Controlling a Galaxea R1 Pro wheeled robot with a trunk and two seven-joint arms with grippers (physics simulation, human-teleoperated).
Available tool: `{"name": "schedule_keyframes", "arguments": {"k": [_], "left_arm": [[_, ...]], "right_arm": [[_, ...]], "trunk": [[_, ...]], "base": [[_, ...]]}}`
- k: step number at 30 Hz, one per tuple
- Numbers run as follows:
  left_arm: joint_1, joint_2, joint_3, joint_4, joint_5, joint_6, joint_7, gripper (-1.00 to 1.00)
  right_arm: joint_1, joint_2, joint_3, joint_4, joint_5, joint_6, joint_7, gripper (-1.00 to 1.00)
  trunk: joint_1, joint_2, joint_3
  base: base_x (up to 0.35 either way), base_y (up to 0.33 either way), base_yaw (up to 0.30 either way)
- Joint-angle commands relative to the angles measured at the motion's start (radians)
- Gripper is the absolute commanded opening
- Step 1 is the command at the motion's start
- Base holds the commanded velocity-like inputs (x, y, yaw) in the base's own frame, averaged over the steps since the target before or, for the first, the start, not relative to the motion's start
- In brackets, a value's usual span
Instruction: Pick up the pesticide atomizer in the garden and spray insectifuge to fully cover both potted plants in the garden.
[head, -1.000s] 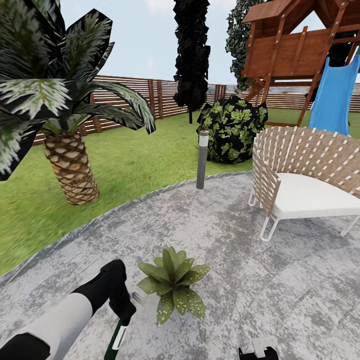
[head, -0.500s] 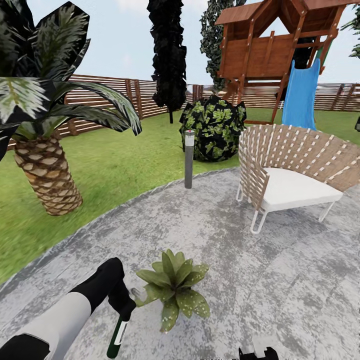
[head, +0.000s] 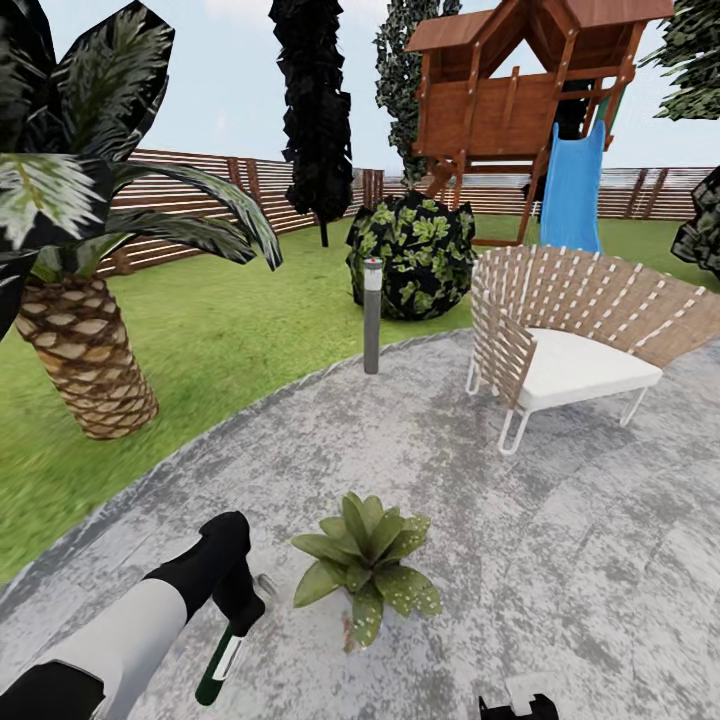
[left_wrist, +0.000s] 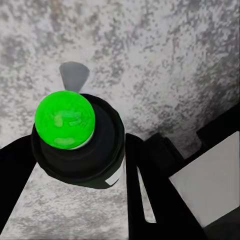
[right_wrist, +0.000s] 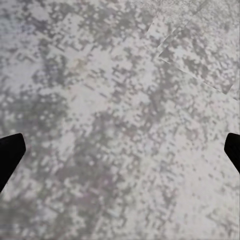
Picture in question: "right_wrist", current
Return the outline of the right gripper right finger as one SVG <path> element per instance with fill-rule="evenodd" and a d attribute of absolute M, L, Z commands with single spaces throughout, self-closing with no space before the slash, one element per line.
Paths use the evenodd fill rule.
<path fill-rule="evenodd" d="M 229 133 L 227 135 L 224 151 L 228 155 L 231 162 L 235 165 L 240 173 L 240 135 Z"/>

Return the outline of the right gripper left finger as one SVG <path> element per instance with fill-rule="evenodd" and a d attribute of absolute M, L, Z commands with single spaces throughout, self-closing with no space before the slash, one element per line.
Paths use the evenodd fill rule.
<path fill-rule="evenodd" d="M 22 133 L 0 138 L 0 193 L 26 152 Z"/>

